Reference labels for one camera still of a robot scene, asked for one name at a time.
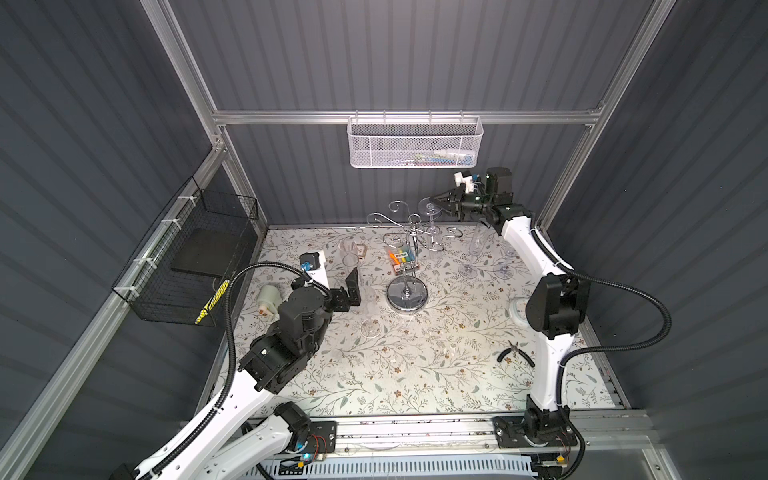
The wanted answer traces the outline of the clear champagne flute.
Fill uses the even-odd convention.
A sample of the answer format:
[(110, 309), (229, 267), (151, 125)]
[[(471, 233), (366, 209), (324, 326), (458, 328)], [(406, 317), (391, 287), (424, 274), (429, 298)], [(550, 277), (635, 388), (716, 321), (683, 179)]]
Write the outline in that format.
[(342, 263), (342, 265), (346, 269), (354, 269), (354, 268), (357, 268), (360, 265), (361, 260), (360, 260), (360, 257), (356, 253), (345, 252), (342, 255), (341, 263)]
[(343, 239), (340, 242), (339, 248), (346, 254), (354, 254), (356, 256), (365, 256), (367, 253), (367, 245), (355, 238)]

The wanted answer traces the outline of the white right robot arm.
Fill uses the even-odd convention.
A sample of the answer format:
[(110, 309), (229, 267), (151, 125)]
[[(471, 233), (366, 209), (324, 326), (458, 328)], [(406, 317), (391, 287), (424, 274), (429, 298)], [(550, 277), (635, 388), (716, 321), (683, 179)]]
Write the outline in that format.
[[(579, 273), (547, 242), (535, 214), (514, 201), (512, 173), (494, 167), (483, 175), (460, 171), (455, 186), (430, 200), (442, 212), (460, 221), (476, 217), (506, 241), (523, 260), (537, 284), (525, 306), (525, 319), (537, 334), (532, 390), (526, 398), (522, 421), (513, 432), (533, 446), (547, 446), (574, 428), (563, 401), (568, 362), (600, 352), (649, 348), (667, 337), (672, 327), (668, 308), (654, 296), (635, 287)], [(635, 295), (654, 306), (662, 317), (658, 333), (647, 340), (618, 346), (572, 350), (576, 334), (586, 319), (591, 287), (595, 284)]]

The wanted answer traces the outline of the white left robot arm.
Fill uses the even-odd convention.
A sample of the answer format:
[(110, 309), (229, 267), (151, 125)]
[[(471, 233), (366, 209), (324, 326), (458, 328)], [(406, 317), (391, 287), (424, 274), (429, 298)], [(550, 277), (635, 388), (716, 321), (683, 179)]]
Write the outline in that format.
[(298, 267), (275, 261), (245, 267), (246, 272), (276, 268), (292, 274), (292, 291), (278, 306), (276, 321), (242, 357), (229, 357), (224, 386), (179, 433), (137, 466), (119, 465), (111, 478), (238, 479), (283, 452), (303, 462), (312, 460), (306, 450), (311, 421), (293, 402), (276, 406), (252, 430), (235, 435), (307, 367), (319, 352), (334, 313), (361, 303), (357, 268), (344, 286), (329, 288), (323, 253), (307, 252), (300, 260)]

